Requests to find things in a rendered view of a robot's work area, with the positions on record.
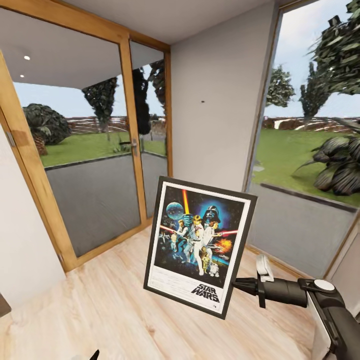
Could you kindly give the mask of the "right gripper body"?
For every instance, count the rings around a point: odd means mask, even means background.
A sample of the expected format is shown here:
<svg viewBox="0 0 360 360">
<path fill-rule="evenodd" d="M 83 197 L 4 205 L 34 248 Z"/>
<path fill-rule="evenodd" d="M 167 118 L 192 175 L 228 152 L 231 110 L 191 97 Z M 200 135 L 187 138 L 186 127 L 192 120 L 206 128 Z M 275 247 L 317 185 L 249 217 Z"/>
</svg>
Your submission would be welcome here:
<svg viewBox="0 0 360 360">
<path fill-rule="evenodd" d="M 290 295 L 287 280 L 273 278 L 274 281 L 261 281 L 261 275 L 257 272 L 259 305 L 266 309 L 266 300 L 272 300 L 280 303 L 290 304 Z"/>
</svg>

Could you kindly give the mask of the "poster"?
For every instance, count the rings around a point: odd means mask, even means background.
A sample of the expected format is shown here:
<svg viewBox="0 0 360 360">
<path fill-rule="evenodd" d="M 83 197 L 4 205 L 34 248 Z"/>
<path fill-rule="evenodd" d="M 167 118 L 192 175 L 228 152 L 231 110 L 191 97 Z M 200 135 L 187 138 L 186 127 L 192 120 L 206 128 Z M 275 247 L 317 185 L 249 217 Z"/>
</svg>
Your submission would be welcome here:
<svg viewBox="0 0 360 360">
<path fill-rule="evenodd" d="M 160 175 L 143 288 L 225 320 L 257 200 Z"/>
</svg>

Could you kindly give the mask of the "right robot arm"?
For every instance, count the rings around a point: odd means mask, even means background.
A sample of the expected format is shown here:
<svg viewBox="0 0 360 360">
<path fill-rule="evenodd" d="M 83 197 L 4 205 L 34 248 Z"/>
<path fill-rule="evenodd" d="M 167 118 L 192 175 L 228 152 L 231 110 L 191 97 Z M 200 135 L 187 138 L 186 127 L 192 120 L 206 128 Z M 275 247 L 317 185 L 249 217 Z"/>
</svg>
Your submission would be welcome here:
<svg viewBox="0 0 360 360">
<path fill-rule="evenodd" d="M 236 278 L 231 285 L 253 296 L 266 309 L 266 300 L 307 308 L 314 317 L 328 348 L 337 360 L 360 360 L 360 323 L 346 309 L 345 302 L 330 282 L 299 278 L 297 281 L 273 277 L 264 254 L 256 256 L 257 279 Z"/>
</svg>

